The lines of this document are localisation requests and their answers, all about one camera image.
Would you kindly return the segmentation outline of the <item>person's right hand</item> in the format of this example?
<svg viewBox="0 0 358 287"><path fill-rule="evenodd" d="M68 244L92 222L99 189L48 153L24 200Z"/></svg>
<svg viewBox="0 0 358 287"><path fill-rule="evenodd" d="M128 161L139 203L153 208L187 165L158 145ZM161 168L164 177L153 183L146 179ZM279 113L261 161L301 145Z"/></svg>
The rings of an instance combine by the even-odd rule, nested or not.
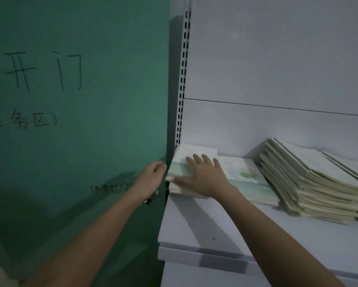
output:
<svg viewBox="0 0 358 287"><path fill-rule="evenodd" d="M202 196L219 200L224 197L235 197L240 195L239 190L228 182L225 174L218 173L214 167L213 160L206 156L206 166L196 168L194 159L186 157L189 168L192 171L192 177L195 180L194 188L190 189Z"/></svg>

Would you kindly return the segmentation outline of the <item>person's left hand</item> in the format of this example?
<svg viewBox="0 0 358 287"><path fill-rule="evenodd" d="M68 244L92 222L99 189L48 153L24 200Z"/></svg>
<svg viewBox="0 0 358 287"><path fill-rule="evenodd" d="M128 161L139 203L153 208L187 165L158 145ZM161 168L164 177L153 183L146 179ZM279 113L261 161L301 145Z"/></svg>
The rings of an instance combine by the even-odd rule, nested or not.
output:
<svg viewBox="0 0 358 287"><path fill-rule="evenodd" d="M141 171L131 189L144 200L159 188L162 180L163 178L153 175L153 163L151 163Z"/></svg>

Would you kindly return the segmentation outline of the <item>small pile of pale notebooks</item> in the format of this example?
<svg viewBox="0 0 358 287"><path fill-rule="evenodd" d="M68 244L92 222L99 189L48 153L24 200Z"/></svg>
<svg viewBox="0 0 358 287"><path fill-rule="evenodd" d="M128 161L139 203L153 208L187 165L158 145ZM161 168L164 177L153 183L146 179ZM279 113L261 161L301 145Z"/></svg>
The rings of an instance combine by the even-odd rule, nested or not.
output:
<svg viewBox="0 0 358 287"><path fill-rule="evenodd" d="M196 154L199 157L201 157L202 154L205 154L209 159L214 159L218 155L218 150L216 148L193 144L181 143L178 145L166 176L166 181L169 182L169 192L199 199L207 199L208 197L201 196L190 189L181 188L174 183L174 178L177 176L192 177L192 171L188 166L186 157L193 158L193 154Z"/></svg>

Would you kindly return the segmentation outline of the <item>person's left forearm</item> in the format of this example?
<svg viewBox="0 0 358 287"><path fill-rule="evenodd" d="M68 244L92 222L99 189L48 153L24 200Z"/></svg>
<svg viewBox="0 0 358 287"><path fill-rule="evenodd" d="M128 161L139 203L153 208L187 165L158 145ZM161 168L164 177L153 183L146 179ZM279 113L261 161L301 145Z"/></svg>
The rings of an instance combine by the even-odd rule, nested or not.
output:
<svg viewBox="0 0 358 287"><path fill-rule="evenodd" d="M156 189L132 186L21 287L90 287L130 216Z"/></svg>

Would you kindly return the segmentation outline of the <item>person's right forearm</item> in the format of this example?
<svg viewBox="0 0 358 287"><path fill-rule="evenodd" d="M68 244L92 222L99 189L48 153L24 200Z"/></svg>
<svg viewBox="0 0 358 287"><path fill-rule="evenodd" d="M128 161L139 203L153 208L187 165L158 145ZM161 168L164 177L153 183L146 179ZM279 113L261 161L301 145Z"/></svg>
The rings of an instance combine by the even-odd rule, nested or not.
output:
<svg viewBox="0 0 358 287"><path fill-rule="evenodd" d="M323 264L230 184L213 188L272 287L345 287Z"/></svg>

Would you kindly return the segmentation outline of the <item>notebook with green plant print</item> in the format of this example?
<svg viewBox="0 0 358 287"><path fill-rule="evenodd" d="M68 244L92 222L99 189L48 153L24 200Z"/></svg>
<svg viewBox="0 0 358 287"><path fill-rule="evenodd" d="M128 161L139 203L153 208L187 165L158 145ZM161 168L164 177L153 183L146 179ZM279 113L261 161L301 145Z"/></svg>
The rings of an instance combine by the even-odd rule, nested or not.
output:
<svg viewBox="0 0 358 287"><path fill-rule="evenodd" d="M252 203L277 207L280 199L252 159L217 156L227 178Z"/></svg>

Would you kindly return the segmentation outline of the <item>narrow white shelf back panel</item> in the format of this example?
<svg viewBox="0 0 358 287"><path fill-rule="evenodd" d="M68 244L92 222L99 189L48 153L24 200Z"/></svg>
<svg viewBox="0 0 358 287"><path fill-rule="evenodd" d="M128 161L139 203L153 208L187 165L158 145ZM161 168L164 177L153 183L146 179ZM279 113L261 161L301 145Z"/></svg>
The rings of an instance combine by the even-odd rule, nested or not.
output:
<svg viewBox="0 0 358 287"><path fill-rule="evenodd" d="M184 99L181 143L254 159L270 138L358 161L358 115Z"/></svg>

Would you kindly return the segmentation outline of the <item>white shelf board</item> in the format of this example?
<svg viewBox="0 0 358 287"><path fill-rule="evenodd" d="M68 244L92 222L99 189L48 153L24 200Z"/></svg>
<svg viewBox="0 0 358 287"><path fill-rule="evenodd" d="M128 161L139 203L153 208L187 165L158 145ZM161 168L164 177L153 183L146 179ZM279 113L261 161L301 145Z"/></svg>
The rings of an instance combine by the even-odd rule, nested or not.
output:
<svg viewBox="0 0 358 287"><path fill-rule="evenodd" d="M342 225L255 206L345 285L358 286L358 221ZM214 199L169 194L158 243L163 261L264 276L237 227Z"/></svg>

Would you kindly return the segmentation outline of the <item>white perforated shelf upright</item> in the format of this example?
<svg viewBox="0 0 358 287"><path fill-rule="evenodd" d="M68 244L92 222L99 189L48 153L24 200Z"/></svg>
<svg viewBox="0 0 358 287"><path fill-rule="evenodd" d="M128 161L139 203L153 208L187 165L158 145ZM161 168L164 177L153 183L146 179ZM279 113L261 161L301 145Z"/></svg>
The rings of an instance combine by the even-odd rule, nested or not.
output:
<svg viewBox="0 0 358 287"><path fill-rule="evenodd" d="M185 83L186 83L186 68L188 60L188 47L189 47L189 34L191 23L191 9L187 8L183 15L183 23L181 29L181 43L180 43L180 67L178 79L178 99L176 111L176 131L174 139L174 150L177 149L181 140L181 124L183 117L183 104L185 96Z"/></svg>

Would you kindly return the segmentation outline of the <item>white shelf base panel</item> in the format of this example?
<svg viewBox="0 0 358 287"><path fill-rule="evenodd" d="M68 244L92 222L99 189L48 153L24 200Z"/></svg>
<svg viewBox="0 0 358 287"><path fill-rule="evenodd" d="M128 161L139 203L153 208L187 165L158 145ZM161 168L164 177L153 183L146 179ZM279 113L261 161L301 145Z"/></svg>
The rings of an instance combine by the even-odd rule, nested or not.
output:
<svg viewBox="0 0 358 287"><path fill-rule="evenodd" d="M165 262L161 287L271 287L264 277Z"/></svg>

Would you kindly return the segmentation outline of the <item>tall slanted stack of notebooks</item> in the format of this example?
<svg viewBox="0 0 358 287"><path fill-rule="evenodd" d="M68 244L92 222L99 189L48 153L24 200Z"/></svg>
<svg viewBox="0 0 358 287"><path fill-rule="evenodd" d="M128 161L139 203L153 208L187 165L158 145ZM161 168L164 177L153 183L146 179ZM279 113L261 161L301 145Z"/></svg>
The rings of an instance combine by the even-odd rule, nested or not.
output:
<svg viewBox="0 0 358 287"><path fill-rule="evenodd" d="M289 215L347 224L358 220L358 180L322 152L268 139L260 170Z"/></svg>

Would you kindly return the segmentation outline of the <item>green door with handwriting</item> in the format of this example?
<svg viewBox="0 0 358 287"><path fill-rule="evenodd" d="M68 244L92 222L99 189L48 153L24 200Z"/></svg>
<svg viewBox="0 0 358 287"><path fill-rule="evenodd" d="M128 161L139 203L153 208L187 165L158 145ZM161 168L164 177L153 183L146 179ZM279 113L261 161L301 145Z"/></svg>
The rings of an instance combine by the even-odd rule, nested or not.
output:
<svg viewBox="0 0 358 287"><path fill-rule="evenodd" d="M0 267L22 282L166 160L170 0L0 0Z"/></svg>

